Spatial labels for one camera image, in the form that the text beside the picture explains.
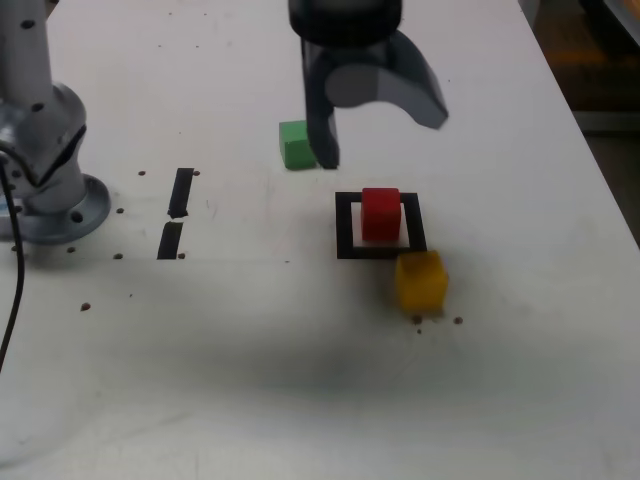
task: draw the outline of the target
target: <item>black tape strip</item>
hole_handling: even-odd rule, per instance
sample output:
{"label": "black tape strip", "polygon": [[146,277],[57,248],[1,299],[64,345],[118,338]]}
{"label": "black tape strip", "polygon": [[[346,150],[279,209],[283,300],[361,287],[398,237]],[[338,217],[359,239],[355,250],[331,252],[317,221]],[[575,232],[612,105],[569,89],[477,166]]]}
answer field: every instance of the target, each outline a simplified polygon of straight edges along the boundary
{"label": "black tape strip", "polygon": [[167,222],[162,230],[158,260],[175,260],[178,258],[178,246],[182,235],[182,223]]}
{"label": "black tape strip", "polygon": [[189,192],[193,181],[193,168],[179,168],[176,172],[176,180],[173,183],[173,192],[169,201],[169,216],[173,218],[184,218],[187,213],[187,203],[189,203]]}
{"label": "black tape strip", "polygon": [[401,193],[400,201],[404,205],[404,218],[407,222],[407,234],[412,252],[426,252],[427,239],[424,237],[422,213],[417,193]]}

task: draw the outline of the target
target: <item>white table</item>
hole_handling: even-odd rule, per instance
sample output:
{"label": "white table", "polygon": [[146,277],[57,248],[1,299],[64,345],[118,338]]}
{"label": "white table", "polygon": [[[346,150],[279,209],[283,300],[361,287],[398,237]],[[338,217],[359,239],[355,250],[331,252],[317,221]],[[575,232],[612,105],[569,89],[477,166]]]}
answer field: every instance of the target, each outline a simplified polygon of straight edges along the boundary
{"label": "white table", "polygon": [[[536,40],[512,0],[406,3],[451,118],[340,111],[337,173],[280,159],[304,117],[284,0],[54,12],[114,212],[73,254],[30,251],[0,478],[639,478],[640,254]],[[187,258],[158,261],[178,167],[202,172]],[[334,192],[367,186],[418,192],[447,263],[422,335],[392,263],[336,260]],[[9,246],[0,265],[8,315]]]}

